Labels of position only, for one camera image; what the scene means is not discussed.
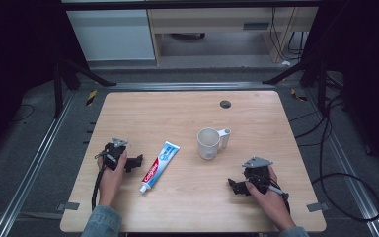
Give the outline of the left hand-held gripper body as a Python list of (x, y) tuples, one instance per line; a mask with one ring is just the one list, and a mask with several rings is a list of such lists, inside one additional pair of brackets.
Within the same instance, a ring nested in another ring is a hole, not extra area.
[(103, 164), (114, 171), (118, 165), (120, 156), (126, 149), (127, 143), (127, 140), (113, 138), (95, 158), (102, 158)]

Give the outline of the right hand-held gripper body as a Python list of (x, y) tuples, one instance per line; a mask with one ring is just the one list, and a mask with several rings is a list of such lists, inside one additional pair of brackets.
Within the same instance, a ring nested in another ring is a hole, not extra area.
[(262, 194), (265, 194), (270, 185), (270, 174), (268, 167), (272, 162), (261, 157), (253, 156), (243, 164), (244, 176)]

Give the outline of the person's left hand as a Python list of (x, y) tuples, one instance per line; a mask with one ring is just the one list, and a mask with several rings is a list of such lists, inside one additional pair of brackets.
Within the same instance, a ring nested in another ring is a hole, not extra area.
[(99, 184), (100, 199), (99, 205), (109, 206), (112, 209), (117, 209), (118, 196), (120, 186), (123, 179), (124, 166), (127, 161), (127, 152), (124, 151), (119, 160), (117, 167), (112, 170), (105, 169)]

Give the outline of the person's right hand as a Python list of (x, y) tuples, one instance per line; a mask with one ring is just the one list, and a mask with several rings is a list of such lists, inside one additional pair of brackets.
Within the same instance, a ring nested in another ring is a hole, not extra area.
[(248, 181), (245, 182), (245, 185), (262, 211), (280, 232), (296, 226), (280, 194), (275, 191), (267, 191), (265, 194), (262, 194), (252, 183)]

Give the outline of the blue and white toothpaste tube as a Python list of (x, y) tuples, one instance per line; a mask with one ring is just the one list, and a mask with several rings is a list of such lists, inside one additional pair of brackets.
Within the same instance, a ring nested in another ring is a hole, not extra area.
[(180, 149), (180, 146), (169, 141), (164, 143), (163, 148), (159, 152), (157, 158), (154, 160), (141, 181), (140, 192), (142, 194), (145, 194), (148, 190), (154, 187), (170, 161), (175, 157)]

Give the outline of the yellow and black tape strip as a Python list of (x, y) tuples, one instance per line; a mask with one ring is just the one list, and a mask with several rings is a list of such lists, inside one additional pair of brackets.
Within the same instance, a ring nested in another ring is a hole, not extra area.
[(93, 101), (94, 101), (94, 99), (95, 99), (95, 97), (97, 95), (97, 92), (98, 92), (97, 90), (92, 90), (90, 92), (89, 97), (88, 97), (88, 99), (86, 101), (86, 106), (91, 106), (92, 105), (92, 103), (93, 103)]
[(290, 94), (298, 101), (307, 102), (308, 98), (305, 96), (299, 96), (295, 89), (290, 89)]

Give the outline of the grey tape piece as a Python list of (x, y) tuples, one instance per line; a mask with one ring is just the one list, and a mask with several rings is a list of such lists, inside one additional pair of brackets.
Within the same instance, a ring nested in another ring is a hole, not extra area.
[(77, 210), (79, 208), (80, 204), (77, 202), (64, 202), (60, 203), (57, 206), (58, 211), (64, 211), (64, 210)]
[(320, 202), (309, 203), (307, 205), (307, 208), (310, 212), (326, 211), (330, 209), (330, 207), (326, 203), (320, 203)]

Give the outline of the black metal stand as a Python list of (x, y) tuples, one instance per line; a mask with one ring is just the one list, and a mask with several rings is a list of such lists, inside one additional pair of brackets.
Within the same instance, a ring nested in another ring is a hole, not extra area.
[(77, 90), (80, 87), (79, 79), (76, 74), (80, 73), (89, 79), (97, 82), (104, 87), (115, 86), (114, 82), (110, 82), (97, 74), (93, 73), (90, 69), (80, 66), (69, 59), (59, 60), (53, 68), (53, 82), (54, 82), (54, 99), (55, 99), (55, 112), (54, 117), (57, 119), (63, 110), (63, 94), (62, 83), (65, 83), (69, 90)]
[(317, 106), (321, 113), (327, 115), (328, 107), (326, 104), (327, 87), (343, 89), (343, 83), (334, 79), (327, 69), (327, 58), (321, 52), (313, 52), (305, 59), (301, 59), (294, 66), (276, 75), (272, 79), (264, 81), (264, 84), (275, 85), (290, 75), (302, 71), (303, 75), (300, 80), (302, 87), (311, 87), (314, 83), (318, 84)]

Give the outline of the white cabinet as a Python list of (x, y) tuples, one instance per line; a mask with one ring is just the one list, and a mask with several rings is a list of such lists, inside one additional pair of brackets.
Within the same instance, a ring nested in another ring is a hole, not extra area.
[(155, 58), (145, 10), (68, 11), (87, 61)]

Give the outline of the metal floor rail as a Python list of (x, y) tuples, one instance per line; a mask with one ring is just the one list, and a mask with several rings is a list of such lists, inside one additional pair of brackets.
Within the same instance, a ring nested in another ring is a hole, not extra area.
[(318, 196), (330, 207), (324, 212), (326, 237), (379, 237), (379, 187), (362, 173), (369, 163), (350, 114), (335, 100), (327, 116), (317, 113), (321, 127)]
[(5, 211), (0, 216), (0, 237), (8, 236), (13, 224), (16, 221), (16, 218), (20, 214), (22, 206), (24, 205), (31, 188), (37, 179), (41, 167), (47, 157), (50, 148), (52, 147), (56, 135), (58, 134), (66, 118), (75, 95), (75, 91), (67, 91), (66, 98), (62, 101), (62, 109), (60, 115), (52, 121), (43, 141), (38, 148), (38, 151), (33, 158), (32, 163), (26, 171), (11, 201), (5, 208)]
[(117, 83), (110, 86), (117, 91), (221, 91), (221, 90), (272, 90), (274, 86), (261, 81), (236, 82), (158, 82)]

